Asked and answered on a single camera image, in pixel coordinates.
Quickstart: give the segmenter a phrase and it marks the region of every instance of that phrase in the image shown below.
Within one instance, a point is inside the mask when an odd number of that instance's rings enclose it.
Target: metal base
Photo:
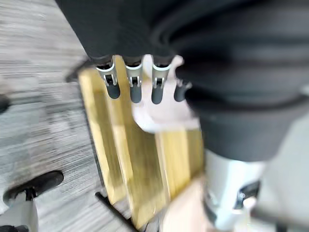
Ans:
[[[31,192],[33,198],[36,198],[42,193],[61,184],[63,178],[61,171],[51,171],[42,174],[22,185],[7,190],[3,195],[3,202],[9,206],[10,202],[14,200],[19,193],[26,190]]]

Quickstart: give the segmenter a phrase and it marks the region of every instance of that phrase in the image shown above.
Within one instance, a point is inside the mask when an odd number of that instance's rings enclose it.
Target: gray carpet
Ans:
[[[64,83],[84,58],[53,0],[0,1],[0,93],[12,100],[0,115],[0,196],[50,170],[65,176],[36,200],[40,232],[126,231],[94,196],[103,189],[78,86]]]

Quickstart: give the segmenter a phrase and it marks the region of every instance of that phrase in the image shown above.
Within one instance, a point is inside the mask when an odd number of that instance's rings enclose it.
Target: black stand leg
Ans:
[[[133,232],[139,232],[138,229],[135,228],[135,226],[132,224],[131,219],[126,219],[117,209],[115,209],[107,197],[104,197],[100,192],[96,193],[97,199],[102,202],[114,215],[116,218],[118,218],[120,221],[123,222],[123,224],[131,231]]]

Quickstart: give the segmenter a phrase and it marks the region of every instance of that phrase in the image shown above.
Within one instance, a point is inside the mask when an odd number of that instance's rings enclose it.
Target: white object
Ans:
[[[158,105],[151,101],[152,82],[143,81],[142,99],[140,103],[132,104],[132,114],[139,127],[147,132],[176,131],[179,129],[199,128],[199,119],[193,115],[186,101],[176,102],[174,91],[176,87],[175,69],[183,59],[176,56],[171,63],[168,79],[164,85],[163,99]],[[152,78],[153,61],[150,55],[143,59],[143,71]]]

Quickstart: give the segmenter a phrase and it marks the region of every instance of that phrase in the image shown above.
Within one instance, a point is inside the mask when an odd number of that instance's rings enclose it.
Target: robotic hand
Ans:
[[[190,85],[185,98],[204,137],[205,212],[230,230],[251,210],[260,177],[291,123],[309,108],[309,5],[301,0],[56,0],[109,95],[120,95],[112,55],[126,64],[131,99],[141,99],[140,57],[154,58],[153,97],[162,99],[170,57]],[[175,99],[181,101],[179,85]]]

